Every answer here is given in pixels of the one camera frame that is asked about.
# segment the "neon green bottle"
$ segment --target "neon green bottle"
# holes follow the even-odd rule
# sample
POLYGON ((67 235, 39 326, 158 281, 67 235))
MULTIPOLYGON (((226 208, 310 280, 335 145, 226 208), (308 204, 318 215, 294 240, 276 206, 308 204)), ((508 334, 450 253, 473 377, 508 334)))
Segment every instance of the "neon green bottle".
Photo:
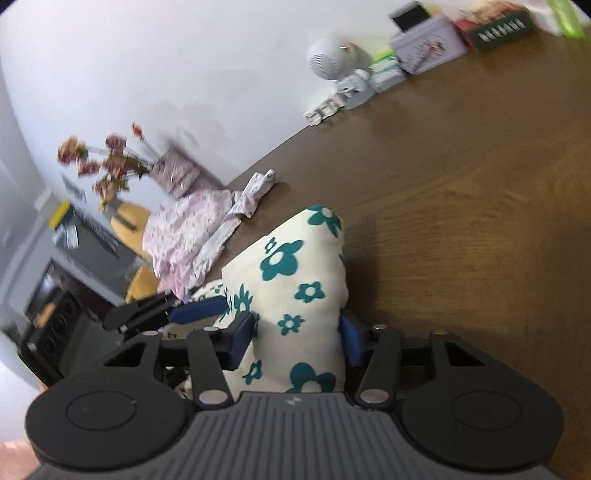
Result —
POLYGON ((585 38, 585 31, 570 0, 547 0, 562 33, 568 38, 585 38))

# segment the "circular cover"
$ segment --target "circular cover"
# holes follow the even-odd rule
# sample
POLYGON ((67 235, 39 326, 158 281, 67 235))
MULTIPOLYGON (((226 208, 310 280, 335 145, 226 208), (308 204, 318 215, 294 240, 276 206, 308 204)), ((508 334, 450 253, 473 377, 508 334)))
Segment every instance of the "circular cover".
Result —
POLYGON ((402 423, 431 456, 471 471, 506 472, 549 459, 560 440, 560 406, 507 370, 458 367, 412 391, 402 423))
POLYGON ((66 378, 29 407, 25 427, 44 460, 84 471, 143 463, 165 451, 186 423, 183 400, 133 369, 66 378))

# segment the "metal screw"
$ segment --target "metal screw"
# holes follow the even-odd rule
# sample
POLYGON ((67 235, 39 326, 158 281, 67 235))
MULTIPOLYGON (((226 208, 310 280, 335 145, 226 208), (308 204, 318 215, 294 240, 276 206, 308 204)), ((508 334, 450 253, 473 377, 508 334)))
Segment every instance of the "metal screw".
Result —
POLYGON ((369 404, 384 403, 389 397, 388 392, 381 388, 368 388, 359 394, 359 398, 369 404))
POLYGON ((222 390, 206 390, 198 399, 203 405, 221 405, 228 399, 228 394, 222 390))

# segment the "white container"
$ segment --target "white container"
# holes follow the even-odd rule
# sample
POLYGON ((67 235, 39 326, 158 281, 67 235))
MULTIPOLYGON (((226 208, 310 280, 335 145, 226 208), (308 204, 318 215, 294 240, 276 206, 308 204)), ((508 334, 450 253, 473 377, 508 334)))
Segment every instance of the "white container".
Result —
POLYGON ((411 75, 426 72, 467 52, 452 21, 443 14, 393 36, 389 45, 400 57, 400 66, 411 75))

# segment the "wooden tabletop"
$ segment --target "wooden tabletop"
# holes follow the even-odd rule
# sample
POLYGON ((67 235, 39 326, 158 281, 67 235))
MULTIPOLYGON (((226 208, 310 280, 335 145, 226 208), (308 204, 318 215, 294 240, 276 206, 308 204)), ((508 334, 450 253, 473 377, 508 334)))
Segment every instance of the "wooden tabletop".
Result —
POLYGON ((444 327, 558 399, 553 468, 591 478, 591 41, 534 34, 301 131, 221 266, 308 205, 345 222, 349 308, 444 327))

